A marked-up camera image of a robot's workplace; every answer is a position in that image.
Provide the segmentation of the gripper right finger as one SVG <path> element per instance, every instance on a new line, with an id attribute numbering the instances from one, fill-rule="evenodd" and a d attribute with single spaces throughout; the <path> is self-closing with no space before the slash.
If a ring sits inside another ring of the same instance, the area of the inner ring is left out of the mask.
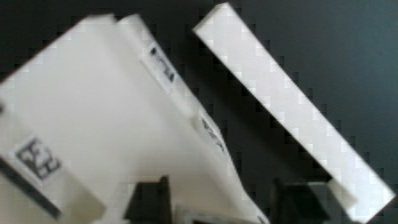
<path id="1" fill-rule="evenodd" d="M 274 180 L 270 224 L 350 224 L 325 182 Z"/>

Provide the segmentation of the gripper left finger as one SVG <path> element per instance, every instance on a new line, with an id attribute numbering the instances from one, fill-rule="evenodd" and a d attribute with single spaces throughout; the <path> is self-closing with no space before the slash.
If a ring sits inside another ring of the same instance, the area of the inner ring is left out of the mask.
<path id="1" fill-rule="evenodd" d="M 173 224 L 169 177 L 141 182 L 135 187 L 123 219 L 130 224 Z"/>

